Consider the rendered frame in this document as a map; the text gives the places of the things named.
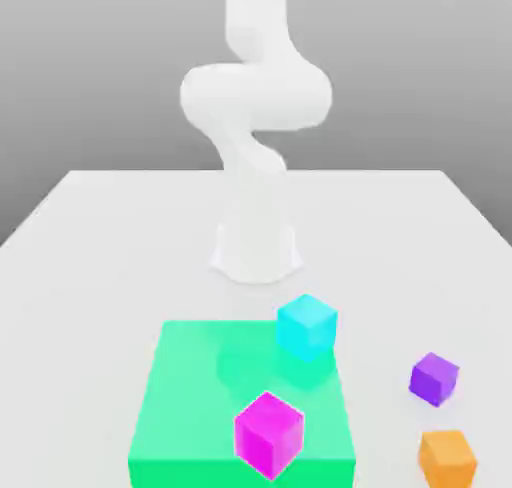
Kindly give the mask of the small orange cube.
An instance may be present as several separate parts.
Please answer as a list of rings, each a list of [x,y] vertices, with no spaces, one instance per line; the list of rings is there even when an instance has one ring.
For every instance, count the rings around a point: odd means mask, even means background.
[[[424,432],[418,462],[429,488],[472,488],[478,465],[459,430]]]

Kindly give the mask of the small cyan cube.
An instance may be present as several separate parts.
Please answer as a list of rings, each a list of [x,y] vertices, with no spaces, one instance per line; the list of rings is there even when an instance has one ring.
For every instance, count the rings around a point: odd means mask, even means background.
[[[303,294],[278,309],[277,343],[296,358],[312,362],[334,347],[337,321],[335,308]]]

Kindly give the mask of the large green box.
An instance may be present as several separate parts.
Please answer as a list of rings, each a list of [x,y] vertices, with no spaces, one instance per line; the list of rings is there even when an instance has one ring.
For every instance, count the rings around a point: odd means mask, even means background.
[[[234,449],[234,419],[263,392],[305,416],[304,447],[273,481]],[[132,488],[354,488],[356,456],[333,351],[312,362],[273,321],[167,321],[128,454]]]

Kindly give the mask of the small magenta cube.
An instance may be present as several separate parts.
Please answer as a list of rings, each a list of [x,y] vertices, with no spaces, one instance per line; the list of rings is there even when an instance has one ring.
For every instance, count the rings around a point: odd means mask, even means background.
[[[265,391],[234,417],[235,455],[274,481],[302,451],[305,415]]]

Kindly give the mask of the small purple cube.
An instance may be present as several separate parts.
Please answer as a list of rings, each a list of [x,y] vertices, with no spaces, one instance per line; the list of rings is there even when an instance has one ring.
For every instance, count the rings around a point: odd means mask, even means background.
[[[460,367],[429,352],[418,361],[411,373],[409,391],[434,407],[439,407],[452,394]]]

